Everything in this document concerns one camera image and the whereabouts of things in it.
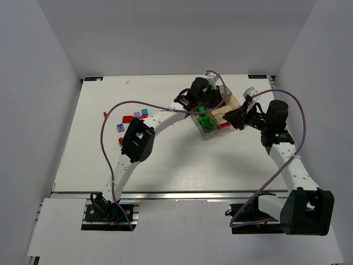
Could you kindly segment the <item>red brick lego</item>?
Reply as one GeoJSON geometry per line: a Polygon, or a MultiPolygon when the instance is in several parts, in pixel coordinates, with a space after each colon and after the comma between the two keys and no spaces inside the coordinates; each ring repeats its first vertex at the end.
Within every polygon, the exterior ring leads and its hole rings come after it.
{"type": "Polygon", "coordinates": [[[224,128],[227,128],[230,126],[230,123],[229,122],[226,122],[226,123],[222,123],[220,124],[220,129],[224,129],[224,128]]]}

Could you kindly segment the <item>lilac square lego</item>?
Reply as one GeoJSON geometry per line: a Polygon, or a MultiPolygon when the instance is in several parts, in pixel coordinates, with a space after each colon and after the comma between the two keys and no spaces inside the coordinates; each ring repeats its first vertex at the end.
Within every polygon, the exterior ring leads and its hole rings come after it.
{"type": "Polygon", "coordinates": [[[141,113],[140,112],[135,112],[133,115],[134,115],[135,118],[138,118],[138,119],[141,118],[141,113]]]}

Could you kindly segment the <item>red sloped lego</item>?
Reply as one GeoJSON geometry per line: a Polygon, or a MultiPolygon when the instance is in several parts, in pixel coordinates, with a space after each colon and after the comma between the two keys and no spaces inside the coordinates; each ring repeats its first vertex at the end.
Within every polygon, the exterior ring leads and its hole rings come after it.
{"type": "Polygon", "coordinates": [[[132,122],[134,120],[134,116],[132,115],[125,115],[122,117],[122,123],[124,124],[129,124],[130,122],[132,122]]]}

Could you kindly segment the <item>purple square lego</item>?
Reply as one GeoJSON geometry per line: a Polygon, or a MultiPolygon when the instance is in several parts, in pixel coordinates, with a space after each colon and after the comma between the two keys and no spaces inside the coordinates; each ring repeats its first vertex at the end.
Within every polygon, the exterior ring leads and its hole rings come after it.
{"type": "Polygon", "coordinates": [[[118,130],[118,132],[125,131],[124,125],[123,124],[117,124],[117,130],[118,130]]]}

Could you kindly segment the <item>green square lego top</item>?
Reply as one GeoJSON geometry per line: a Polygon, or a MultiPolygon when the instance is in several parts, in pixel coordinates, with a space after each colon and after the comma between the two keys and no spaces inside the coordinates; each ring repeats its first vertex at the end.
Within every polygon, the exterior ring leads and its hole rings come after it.
{"type": "Polygon", "coordinates": [[[203,106],[200,106],[197,110],[199,113],[203,114],[206,110],[203,106]]]}

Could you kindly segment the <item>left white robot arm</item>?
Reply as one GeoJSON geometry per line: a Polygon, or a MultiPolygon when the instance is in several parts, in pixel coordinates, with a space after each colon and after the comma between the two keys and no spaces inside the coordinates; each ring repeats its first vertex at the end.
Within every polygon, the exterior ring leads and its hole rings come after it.
{"type": "Polygon", "coordinates": [[[195,78],[191,87],[182,90],[166,107],[136,100],[128,100],[113,106],[108,111],[100,131],[101,150],[110,170],[110,179],[101,191],[103,197],[112,203],[118,203],[134,169],[151,155],[155,137],[190,114],[195,114],[199,106],[211,105],[210,111],[220,107],[224,102],[221,87],[226,88],[221,75],[215,71],[207,71],[204,77],[195,78]],[[117,107],[130,103],[146,105],[160,111],[145,119],[134,118],[130,122],[123,137],[117,164],[113,167],[104,148],[104,129],[110,114],[117,107]]]}

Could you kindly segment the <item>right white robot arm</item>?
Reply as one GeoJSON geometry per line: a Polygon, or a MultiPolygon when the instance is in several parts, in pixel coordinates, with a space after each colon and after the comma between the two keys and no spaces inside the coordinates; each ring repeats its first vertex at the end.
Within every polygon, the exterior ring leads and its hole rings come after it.
{"type": "Polygon", "coordinates": [[[234,128],[243,130],[246,126],[261,132],[261,143],[270,158],[278,166],[275,177],[282,176],[289,195],[287,198],[264,192],[266,182],[232,216],[230,227],[246,226],[237,219],[249,209],[267,215],[266,219],[248,222],[248,225],[277,220],[287,235],[325,236],[329,232],[334,207],[334,196],[329,190],[322,190],[311,178],[303,165],[294,140],[286,130],[288,104],[272,100],[266,112],[258,103],[251,105],[247,100],[236,110],[224,115],[234,128]]]}

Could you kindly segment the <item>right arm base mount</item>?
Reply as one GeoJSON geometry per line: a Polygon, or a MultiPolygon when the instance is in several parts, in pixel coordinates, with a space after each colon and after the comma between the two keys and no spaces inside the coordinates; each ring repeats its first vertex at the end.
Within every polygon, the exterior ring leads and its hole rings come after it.
{"type": "MultiPolygon", "coordinates": [[[[242,204],[231,204],[229,209],[224,212],[225,216],[233,217],[235,213],[241,208],[242,204]]],[[[242,211],[237,219],[237,222],[251,222],[258,221],[261,219],[267,219],[269,216],[260,212],[259,210],[252,209],[251,206],[247,206],[242,211]]],[[[283,234],[280,223],[275,220],[272,222],[263,222],[254,225],[242,226],[239,228],[232,228],[232,234],[234,235],[259,235],[259,234],[283,234]]]]}

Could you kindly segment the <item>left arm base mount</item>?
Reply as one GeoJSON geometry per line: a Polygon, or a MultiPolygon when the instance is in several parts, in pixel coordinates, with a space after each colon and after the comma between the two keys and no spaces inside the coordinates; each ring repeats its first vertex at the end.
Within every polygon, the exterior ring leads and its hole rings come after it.
{"type": "Polygon", "coordinates": [[[133,231],[137,225],[139,215],[138,204],[120,204],[124,209],[126,220],[120,207],[106,200],[102,193],[90,194],[87,201],[83,220],[82,231],[133,231]]]}

